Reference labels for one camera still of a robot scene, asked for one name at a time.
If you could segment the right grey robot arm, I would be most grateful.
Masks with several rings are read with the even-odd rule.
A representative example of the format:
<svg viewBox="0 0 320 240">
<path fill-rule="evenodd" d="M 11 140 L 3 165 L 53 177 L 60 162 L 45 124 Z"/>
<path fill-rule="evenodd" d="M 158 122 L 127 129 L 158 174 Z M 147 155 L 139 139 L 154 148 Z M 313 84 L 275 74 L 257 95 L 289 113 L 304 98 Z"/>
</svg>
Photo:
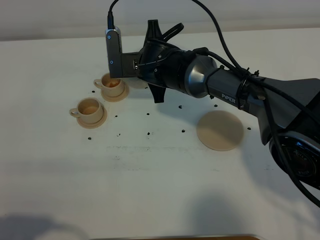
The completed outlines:
<svg viewBox="0 0 320 240">
<path fill-rule="evenodd" d="M 155 103 L 167 89 L 195 98 L 218 98 L 258 119 L 261 141 L 269 145 L 277 165 L 294 183 L 320 187 L 320 81 L 262 77 L 230 64 L 207 48 L 184 51 L 169 43 L 182 29 L 177 24 L 162 33 L 149 20 L 139 77 Z"/>
</svg>

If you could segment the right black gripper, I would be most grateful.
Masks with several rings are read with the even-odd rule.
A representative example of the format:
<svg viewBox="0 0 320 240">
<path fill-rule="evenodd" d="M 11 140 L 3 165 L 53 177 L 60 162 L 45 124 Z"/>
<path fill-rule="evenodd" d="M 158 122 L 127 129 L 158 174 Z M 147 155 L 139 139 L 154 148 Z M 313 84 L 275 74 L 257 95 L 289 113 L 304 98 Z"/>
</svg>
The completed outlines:
<svg viewBox="0 0 320 240">
<path fill-rule="evenodd" d="M 155 104 L 164 102 L 166 88 L 186 91 L 185 75 L 189 64 L 190 51 L 164 42 L 158 20 L 148 20 L 137 77 L 150 83 L 148 87 Z"/>
</svg>

